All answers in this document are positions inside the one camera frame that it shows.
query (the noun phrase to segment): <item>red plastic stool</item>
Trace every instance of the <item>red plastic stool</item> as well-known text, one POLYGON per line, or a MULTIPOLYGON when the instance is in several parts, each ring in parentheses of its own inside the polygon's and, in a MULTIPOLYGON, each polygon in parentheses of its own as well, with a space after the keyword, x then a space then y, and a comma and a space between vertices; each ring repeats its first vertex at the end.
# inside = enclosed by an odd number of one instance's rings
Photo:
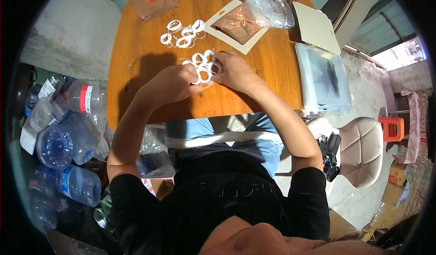
POLYGON ((404 139, 404 119, 401 117, 379 117, 383 128, 384 142, 398 142, 404 139))

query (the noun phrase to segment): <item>pink cloth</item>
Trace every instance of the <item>pink cloth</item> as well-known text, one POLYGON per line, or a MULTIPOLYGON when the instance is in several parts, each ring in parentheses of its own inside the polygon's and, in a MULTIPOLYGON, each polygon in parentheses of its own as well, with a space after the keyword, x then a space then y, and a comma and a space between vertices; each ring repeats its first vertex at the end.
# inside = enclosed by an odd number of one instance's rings
POLYGON ((415 163, 419 155, 421 143, 421 111, 419 110, 419 97, 415 92, 402 90, 402 96, 406 96, 409 100, 410 110, 410 127, 409 127, 409 143, 407 144, 406 156, 394 156, 394 159, 399 163, 415 163))

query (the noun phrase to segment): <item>wooden table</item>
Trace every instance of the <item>wooden table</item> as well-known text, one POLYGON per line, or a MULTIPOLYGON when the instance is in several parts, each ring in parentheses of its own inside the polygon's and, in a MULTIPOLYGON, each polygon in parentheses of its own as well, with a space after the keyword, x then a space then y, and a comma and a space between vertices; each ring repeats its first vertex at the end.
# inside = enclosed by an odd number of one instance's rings
MULTIPOLYGON (((302 108, 300 70, 287 30, 269 29, 244 56, 230 45, 206 34, 191 49, 168 48, 161 43, 166 25, 174 19, 182 25, 195 20, 208 20, 232 0, 179 0, 179 6, 151 22, 143 22, 131 2, 124 8, 109 68, 107 117, 114 129, 138 89, 167 66, 181 64, 180 58, 191 58, 214 48, 233 50, 242 56, 264 79, 268 86, 294 109, 302 108)), ((311 0, 299 2, 314 8, 311 0)), ((162 106, 150 117, 149 123, 171 120, 224 116, 261 111, 261 107, 246 95, 214 84, 203 92, 181 102, 162 106)))

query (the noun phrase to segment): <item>concrete wall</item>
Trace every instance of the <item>concrete wall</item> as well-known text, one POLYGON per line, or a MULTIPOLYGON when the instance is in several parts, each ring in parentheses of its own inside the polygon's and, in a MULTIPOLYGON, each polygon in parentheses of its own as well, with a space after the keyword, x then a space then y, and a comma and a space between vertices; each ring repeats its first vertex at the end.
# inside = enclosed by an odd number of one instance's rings
POLYGON ((400 93, 403 89, 417 91, 432 87, 430 67, 426 59, 389 71, 388 73, 391 76, 394 93, 400 93))
POLYGON ((50 0, 20 60, 76 78, 108 80, 120 18, 112 0, 50 0))

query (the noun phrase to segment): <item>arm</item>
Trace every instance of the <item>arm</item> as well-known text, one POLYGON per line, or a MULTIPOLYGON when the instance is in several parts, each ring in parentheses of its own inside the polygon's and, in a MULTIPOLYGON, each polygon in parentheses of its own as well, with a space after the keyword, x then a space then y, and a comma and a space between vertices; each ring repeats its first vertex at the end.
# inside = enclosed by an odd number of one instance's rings
POLYGON ((199 85, 191 85, 197 79, 193 65, 171 66, 139 89, 112 140, 107 165, 109 182, 121 174, 132 174, 139 178, 136 159, 150 115, 164 104, 181 101, 202 91, 199 85))
POLYGON ((253 98, 266 111, 282 138, 286 149, 295 157, 292 171, 305 167, 323 170, 322 155, 312 133, 294 110, 260 79, 251 67, 234 52, 218 53, 223 71, 212 80, 253 98))

